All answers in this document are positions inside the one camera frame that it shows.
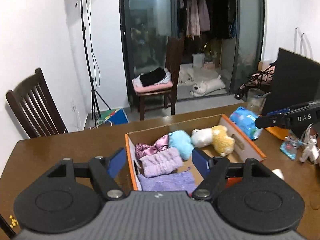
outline chair leg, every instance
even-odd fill
[[[144,120],[144,97],[140,96],[140,121]]]
[[[177,92],[171,93],[171,115],[174,115],[176,112],[176,101],[177,101]]]
[[[167,99],[166,94],[163,95],[163,103],[164,103],[164,108],[167,109],[168,108],[168,99]]]

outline blue plush toy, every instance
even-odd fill
[[[169,147],[175,147],[183,160],[190,158],[194,148],[191,137],[182,130],[169,133]]]

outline dining table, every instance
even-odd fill
[[[125,147],[126,133],[217,114],[230,116],[239,106],[244,105],[240,103],[217,108],[212,106],[211,109],[197,112],[18,141],[0,178],[0,214],[11,224],[9,216],[14,216],[13,203],[17,195],[63,158],[69,157],[74,163],[83,163],[95,156],[108,157],[119,148]],[[305,211],[297,232],[306,239],[319,240],[319,166],[309,162],[301,163],[299,161],[301,151],[295,160],[291,160],[280,151],[282,141],[266,130],[262,131],[254,143],[267,157],[262,163],[270,170],[280,169],[284,181],[304,200]],[[133,190],[128,163],[124,165],[115,180],[125,193]],[[87,178],[77,178],[76,181],[90,186],[90,180]],[[16,233],[20,230],[19,226],[14,227]],[[8,239],[2,230],[0,239]]]

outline tripod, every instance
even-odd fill
[[[91,84],[91,119],[93,119],[94,116],[94,123],[97,125],[97,116],[96,116],[96,108],[99,115],[99,118],[101,118],[101,113],[97,101],[97,95],[100,97],[100,99],[106,104],[106,106],[111,109],[110,106],[105,102],[105,100],[101,97],[101,95],[98,93],[97,89],[94,88],[93,85],[93,77],[91,75],[91,69],[89,64],[89,57],[88,57],[88,50],[87,50],[87,42],[85,40],[85,27],[84,27],[84,19],[83,19],[83,1],[80,0],[80,7],[81,7],[81,23],[82,23],[82,35],[83,35],[83,43],[84,43],[84,52],[85,52],[85,58],[87,60],[87,67],[89,72],[89,78],[90,78],[90,84]]]

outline gray ribbed panel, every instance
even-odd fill
[[[108,202],[90,224],[60,235],[23,230],[15,240],[302,240],[296,232],[276,236],[244,233],[224,222],[208,202],[185,192],[133,191],[121,201]]]

